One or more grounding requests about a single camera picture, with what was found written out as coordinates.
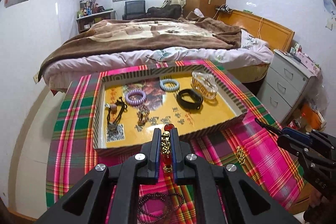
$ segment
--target purple coil hair tie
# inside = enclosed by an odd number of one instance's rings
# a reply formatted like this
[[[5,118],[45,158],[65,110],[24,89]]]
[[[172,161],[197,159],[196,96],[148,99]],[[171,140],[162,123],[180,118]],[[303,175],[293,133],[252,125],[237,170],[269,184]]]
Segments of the purple coil hair tie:
[[[130,97],[134,95],[141,95],[142,98],[141,99],[130,99]],[[130,106],[139,106],[143,104],[146,101],[146,99],[147,99],[146,93],[139,89],[130,90],[129,92],[125,94],[125,102],[126,104]]]

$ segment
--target drawer handle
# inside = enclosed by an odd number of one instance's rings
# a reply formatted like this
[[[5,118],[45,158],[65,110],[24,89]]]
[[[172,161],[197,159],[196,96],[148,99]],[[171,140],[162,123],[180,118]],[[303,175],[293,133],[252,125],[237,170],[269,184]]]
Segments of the drawer handle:
[[[278,82],[278,87],[279,86],[281,86],[283,88],[283,93],[285,93],[286,92],[286,88]]]
[[[272,100],[273,100],[273,99],[272,99],[272,96],[270,96],[269,98],[270,98],[270,101],[271,101],[271,105],[273,105],[273,104],[272,104]],[[277,106],[278,106],[278,102],[275,101],[275,100],[273,100],[273,101],[276,103],[275,107],[277,107]]]
[[[286,71],[288,71],[292,76],[291,76],[291,80],[293,80],[293,76],[294,76],[294,74],[292,74],[289,70],[287,70],[286,68],[284,68],[284,70],[285,70],[285,75],[286,75]]]

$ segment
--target tissue box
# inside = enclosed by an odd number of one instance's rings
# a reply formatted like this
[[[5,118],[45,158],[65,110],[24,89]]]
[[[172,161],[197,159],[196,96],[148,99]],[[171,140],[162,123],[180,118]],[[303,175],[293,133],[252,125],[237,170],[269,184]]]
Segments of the tissue box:
[[[301,60],[301,63],[315,76],[318,76],[320,74],[321,69],[313,60],[308,57],[307,54],[304,54],[303,52],[297,52],[296,56]]]

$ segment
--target wall outlet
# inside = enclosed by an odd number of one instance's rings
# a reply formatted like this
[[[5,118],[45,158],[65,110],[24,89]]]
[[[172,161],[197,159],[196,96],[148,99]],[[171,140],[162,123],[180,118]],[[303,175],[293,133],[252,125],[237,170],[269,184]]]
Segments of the wall outlet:
[[[40,72],[40,71],[38,71],[37,74],[35,74],[35,75],[33,76],[33,79],[34,79],[35,84],[37,84],[37,83],[39,82],[39,80],[38,80],[39,72]]]

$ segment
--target cardboard box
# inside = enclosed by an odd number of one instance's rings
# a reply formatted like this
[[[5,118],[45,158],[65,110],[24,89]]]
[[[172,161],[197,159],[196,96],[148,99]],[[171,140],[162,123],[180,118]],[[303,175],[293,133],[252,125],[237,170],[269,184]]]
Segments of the cardboard box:
[[[223,83],[216,70],[209,69],[202,64],[177,66],[176,63],[167,63],[167,67],[158,68],[156,65],[147,66],[146,70],[131,71],[119,75],[103,77],[98,91],[94,117],[93,148],[99,156],[117,155],[133,152],[135,149],[152,139],[154,128],[163,129],[167,123],[177,127],[181,140],[199,138],[208,133],[216,132],[231,127],[241,122],[247,109]],[[165,93],[160,89],[159,77],[180,78],[180,90],[191,88],[190,79],[193,71],[211,73],[215,77],[218,93],[215,100],[204,101],[200,110],[185,110],[176,102],[174,93]],[[141,88],[147,94],[148,107],[151,110],[149,121],[143,126],[137,125],[137,108],[128,106],[127,112],[120,121],[120,134],[110,136],[107,130],[107,109],[104,104],[112,103],[119,96],[124,98],[124,93],[133,88]],[[155,96],[160,94],[159,102]]]
[[[316,65],[316,63],[311,60],[307,54],[304,54],[303,52],[297,52],[296,56],[301,60],[301,63],[310,70],[311,73],[313,73],[315,76],[318,76],[320,74],[321,69]]]

